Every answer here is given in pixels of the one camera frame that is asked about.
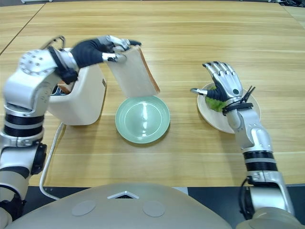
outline white robotic arm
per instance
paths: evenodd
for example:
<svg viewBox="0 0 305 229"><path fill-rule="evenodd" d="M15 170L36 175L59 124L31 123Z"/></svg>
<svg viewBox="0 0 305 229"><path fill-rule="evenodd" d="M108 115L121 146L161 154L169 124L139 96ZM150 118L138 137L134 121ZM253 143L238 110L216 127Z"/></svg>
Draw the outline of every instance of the white robotic arm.
<svg viewBox="0 0 305 229"><path fill-rule="evenodd" d="M203 66L209 71L215 90L193 88L192 92L226 102L223 114L244 155L248 184L244 193L244 204L240 200L241 212L245 219L265 207L283 209L294 215L293 205L285 186L283 176L277 170L273 157L270 135L260 123L252 104L247 99L254 88L243 97L243 88L235 70L222 62L208 62Z"/></svg>
<svg viewBox="0 0 305 229"><path fill-rule="evenodd" d="M42 125L54 86L60 80L76 81L79 68L104 61L123 62L126 57L115 51L141 43L107 35L82 41L70 52L50 44L25 53L3 88L6 115L0 132L1 223L4 215L7 222L21 216L29 179L42 171L47 148L41 142Z"/></svg>

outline green plate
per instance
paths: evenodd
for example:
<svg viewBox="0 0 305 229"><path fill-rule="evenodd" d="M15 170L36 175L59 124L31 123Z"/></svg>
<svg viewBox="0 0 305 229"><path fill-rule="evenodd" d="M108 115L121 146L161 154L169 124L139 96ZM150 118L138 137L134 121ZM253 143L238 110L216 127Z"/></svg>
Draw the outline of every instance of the green plate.
<svg viewBox="0 0 305 229"><path fill-rule="evenodd" d="M123 138L145 144L160 138L170 124L170 111L156 96L126 99L115 115L115 125Z"/></svg>

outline plate rim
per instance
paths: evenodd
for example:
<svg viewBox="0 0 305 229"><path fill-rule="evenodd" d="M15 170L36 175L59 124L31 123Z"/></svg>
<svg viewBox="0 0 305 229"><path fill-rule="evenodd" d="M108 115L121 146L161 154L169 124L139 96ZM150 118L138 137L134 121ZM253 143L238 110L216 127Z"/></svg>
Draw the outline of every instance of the plate rim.
<svg viewBox="0 0 305 229"><path fill-rule="evenodd" d="M138 99L141 99L141 98L150 98L150 97L153 97L154 99L157 99L157 101L161 102L161 104L163 104L164 108L165 108L165 114L168 115L168 122L166 122L166 124L164 125L164 131L162 131L162 134L159 136L159 137L153 137L152 140L149 140L149 141L132 141L130 139L128 139L126 136L124 136L122 134L122 132L120 131L120 129L118 128L118 111L119 109L124 105L124 103L127 103L128 100L130 99L134 99L134 98L138 98ZM117 131L119 132L119 134L124 138L126 139L127 141L131 142L131 143L135 143L135 144L147 144L147 143L151 143L151 142L154 142L156 140L158 140L159 138L161 138L165 133L166 131L168 130L168 127L170 125L170 122L171 122L171 112L170 112L170 109L168 108L168 106L166 105L166 103L161 99L159 98L158 96L143 96L143 97L129 97L129 98L126 98L118 107L116 113L115 113L115 126L116 126L116 129Z"/></svg>
<svg viewBox="0 0 305 229"><path fill-rule="evenodd" d="M210 82L210 83L206 84L205 86L203 86L202 89L208 87L209 85L215 85L215 84L214 84L214 82ZM234 134L234 130L233 130L231 127L230 127L230 129L232 130L232 132L227 132L227 131L222 130L222 129L220 129L219 127L217 127L217 126L211 124L211 122L209 122L209 121L204 117L204 115L201 113L201 111L200 111L200 109L199 109L199 98L200 98L200 96L203 97L203 95L200 95L200 94L199 94L199 95L197 96L197 108L198 108L198 110L199 110L199 113L200 113L201 117L202 117L210 126L212 126L213 128L215 128L216 130L219 130L219 131L224 132L224 133L227 133L227 134ZM254 97L253 95L250 95L250 96L255 100L255 102L256 102L256 104L257 104L257 107L258 107L258 110L259 110L259 120L261 121L261 118L262 118L262 110L261 110L261 107L260 107L258 101L255 99L255 97Z"/></svg>

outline green vegetable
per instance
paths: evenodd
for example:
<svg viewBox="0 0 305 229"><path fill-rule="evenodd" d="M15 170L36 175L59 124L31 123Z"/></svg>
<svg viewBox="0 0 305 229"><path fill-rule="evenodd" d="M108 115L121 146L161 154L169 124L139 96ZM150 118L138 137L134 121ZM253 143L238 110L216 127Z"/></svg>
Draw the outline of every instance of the green vegetable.
<svg viewBox="0 0 305 229"><path fill-rule="evenodd" d="M209 88L209 90L215 90L216 87L212 86L211 88ZM212 109L215 110L217 112L222 112L223 108L226 106L225 102L216 100L216 99L211 99L209 97L205 97L205 103L207 104L207 106Z"/></svg>

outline metal finger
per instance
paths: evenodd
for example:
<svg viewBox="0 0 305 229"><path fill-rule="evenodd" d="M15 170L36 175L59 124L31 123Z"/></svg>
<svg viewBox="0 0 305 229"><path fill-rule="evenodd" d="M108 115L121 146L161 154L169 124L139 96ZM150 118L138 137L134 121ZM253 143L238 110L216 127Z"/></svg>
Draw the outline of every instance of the metal finger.
<svg viewBox="0 0 305 229"><path fill-rule="evenodd" d="M224 63L224 64L229 69L229 71L232 75L236 75L235 70L229 64L227 64L227 63Z"/></svg>
<svg viewBox="0 0 305 229"><path fill-rule="evenodd" d="M142 45L142 43L141 42L138 42L138 41L135 41L135 40L128 40L128 42L129 42L129 44L130 45Z"/></svg>
<svg viewBox="0 0 305 229"><path fill-rule="evenodd" d="M220 74L221 69L216 62L211 62L211 66L216 69L217 74Z"/></svg>
<svg viewBox="0 0 305 229"><path fill-rule="evenodd" d="M226 65L220 61L215 61L215 63L218 64L218 66L220 67L220 69L225 73L225 74L229 74L229 69L226 67Z"/></svg>
<svg viewBox="0 0 305 229"><path fill-rule="evenodd" d="M106 36L107 41L112 42L115 44L115 46L121 46L124 48L124 50L128 50L129 49L129 40L127 39L120 39L111 35L107 35Z"/></svg>
<svg viewBox="0 0 305 229"><path fill-rule="evenodd" d="M218 75L218 72L211 66L211 63L203 63L203 67L205 67L211 76Z"/></svg>
<svg viewBox="0 0 305 229"><path fill-rule="evenodd" d="M104 62L125 62L127 57L123 54L118 53L102 53L102 58Z"/></svg>
<svg viewBox="0 0 305 229"><path fill-rule="evenodd" d="M208 90L200 89L200 88L192 88L190 91L195 93L195 94L200 94L200 95L207 95L208 94Z"/></svg>

